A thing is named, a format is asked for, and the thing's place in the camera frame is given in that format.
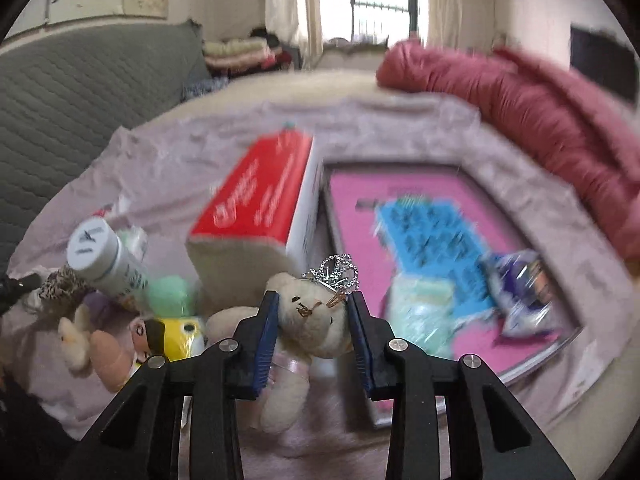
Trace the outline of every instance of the metal screw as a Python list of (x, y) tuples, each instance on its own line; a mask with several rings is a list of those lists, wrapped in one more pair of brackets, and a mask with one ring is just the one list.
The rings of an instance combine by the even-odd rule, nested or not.
[(409, 343), (404, 339), (400, 339), (397, 337), (396, 339), (392, 339), (389, 341), (389, 348), (395, 350), (396, 352), (404, 352), (407, 348), (409, 348)]
[(236, 348), (238, 348), (238, 341), (235, 339), (223, 339), (220, 341), (218, 345), (223, 352), (233, 352)]
[(482, 364), (482, 359), (475, 354), (467, 354), (462, 358), (462, 362), (469, 368), (479, 368)]
[(146, 364), (149, 368), (162, 368), (165, 362), (166, 359), (161, 355), (154, 355), (149, 358), (149, 361), (147, 361)]

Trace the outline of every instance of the mint green object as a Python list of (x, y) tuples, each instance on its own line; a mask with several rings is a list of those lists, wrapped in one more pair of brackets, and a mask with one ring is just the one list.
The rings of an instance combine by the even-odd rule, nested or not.
[(450, 280), (396, 275), (385, 313), (394, 335), (429, 355), (451, 359), (454, 292)]
[(149, 280), (145, 299), (156, 317), (191, 317), (195, 314), (196, 291), (180, 276)]

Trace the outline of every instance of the tissue box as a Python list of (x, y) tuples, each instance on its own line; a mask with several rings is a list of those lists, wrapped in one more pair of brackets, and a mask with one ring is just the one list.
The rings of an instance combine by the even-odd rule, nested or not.
[(322, 165), (313, 137), (261, 137), (204, 209), (187, 252), (214, 312), (260, 304), (267, 280), (299, 275), (316, 230)]

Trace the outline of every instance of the beige curtain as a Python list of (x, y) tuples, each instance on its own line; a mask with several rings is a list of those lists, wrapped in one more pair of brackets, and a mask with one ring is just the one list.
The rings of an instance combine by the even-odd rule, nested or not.
[(427, 44), (457, 48), (462, 30), (462, 0), (429, 0)]
[(320, 0), (265, 0), (265, 25), (281, 41), (300, 48), (305, 66), (322, 54)]

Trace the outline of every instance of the red comforter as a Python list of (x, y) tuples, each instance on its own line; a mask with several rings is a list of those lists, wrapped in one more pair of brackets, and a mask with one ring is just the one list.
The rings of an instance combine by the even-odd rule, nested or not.
[(577, 72), (506, 48), (497, 57), (396, 44), (376, 73), (380, 86), (446, 92), (549, 172), (575, 187), (616, 251), (640, 257), (640, 141)]

